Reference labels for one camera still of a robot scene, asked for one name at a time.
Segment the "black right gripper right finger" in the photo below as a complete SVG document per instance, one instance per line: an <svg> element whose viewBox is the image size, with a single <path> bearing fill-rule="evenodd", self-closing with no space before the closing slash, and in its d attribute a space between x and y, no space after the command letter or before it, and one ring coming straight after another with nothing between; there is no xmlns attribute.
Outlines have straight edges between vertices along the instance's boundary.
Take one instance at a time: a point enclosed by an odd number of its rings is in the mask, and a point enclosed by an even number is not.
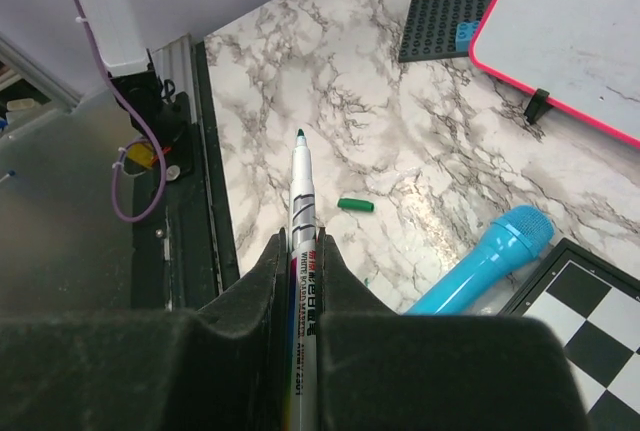
<svg viewBox="0 0 640 431"><path fill-rule="evenodd" d="M559 341L539 321L404 316L318 239L325 430L586 430Z"/></svg>

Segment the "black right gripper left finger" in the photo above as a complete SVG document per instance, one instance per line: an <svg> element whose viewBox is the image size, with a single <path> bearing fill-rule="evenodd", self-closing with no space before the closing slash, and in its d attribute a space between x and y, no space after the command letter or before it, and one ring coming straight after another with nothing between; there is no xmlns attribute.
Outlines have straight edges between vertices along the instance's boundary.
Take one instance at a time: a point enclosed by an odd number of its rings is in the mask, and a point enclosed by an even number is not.
<svg viewBox="0 0 640 431"><path fill-rule="evenodd" d="M197 311L3 319L2 428L280 429L285 247Z"/></svg>

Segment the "white whiteboard marker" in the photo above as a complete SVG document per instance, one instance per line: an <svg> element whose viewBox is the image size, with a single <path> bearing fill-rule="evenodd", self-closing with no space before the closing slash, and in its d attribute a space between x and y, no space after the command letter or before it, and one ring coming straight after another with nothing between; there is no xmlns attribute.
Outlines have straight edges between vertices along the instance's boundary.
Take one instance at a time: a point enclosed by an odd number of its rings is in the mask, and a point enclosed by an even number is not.
<svg viewBox="0 0 640 431"><path fill-rule="evenodd" d="M291 364L285 430L316 430L317 411L317 286L316 213L312 159L302 130L292 151L289 192L289 350Z"/></svg>

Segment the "green marker cap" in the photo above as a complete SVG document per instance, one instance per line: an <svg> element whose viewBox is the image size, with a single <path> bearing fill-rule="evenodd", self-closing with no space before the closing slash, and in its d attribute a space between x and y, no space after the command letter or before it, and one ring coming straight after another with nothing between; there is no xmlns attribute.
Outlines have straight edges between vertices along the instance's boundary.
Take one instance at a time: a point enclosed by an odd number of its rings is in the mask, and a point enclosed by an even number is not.
<svg viewBox="0 0 640 431"><path fill-rule="evenodd" d="M340 198L337 202L337 206L340 209L346 211L366 212L372 213L375 209L375 205L371 201L361 200L356 198Z"/></svg>

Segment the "pink framed whiteboard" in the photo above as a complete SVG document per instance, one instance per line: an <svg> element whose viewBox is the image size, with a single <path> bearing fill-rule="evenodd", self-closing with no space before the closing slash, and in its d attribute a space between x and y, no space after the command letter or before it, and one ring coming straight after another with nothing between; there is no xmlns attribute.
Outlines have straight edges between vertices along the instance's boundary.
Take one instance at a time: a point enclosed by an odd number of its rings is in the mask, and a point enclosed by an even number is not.
<svg viewBox="0 0 640 431"><path fill-rule="evenodd" d="M492 0L469 54L486 73L639 144L639 0Z"/></svg>

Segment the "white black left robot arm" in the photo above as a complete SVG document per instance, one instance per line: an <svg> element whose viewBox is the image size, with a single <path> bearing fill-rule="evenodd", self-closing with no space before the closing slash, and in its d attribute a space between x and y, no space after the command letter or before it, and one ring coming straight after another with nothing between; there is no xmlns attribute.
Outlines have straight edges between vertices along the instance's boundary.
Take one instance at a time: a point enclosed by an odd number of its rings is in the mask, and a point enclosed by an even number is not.
<svg viewBox="0 0 640 431"><path fill-rule="evenodd" d="M149 125L162 112L160 79L129 0L73 0L108 83Z"/></svg>

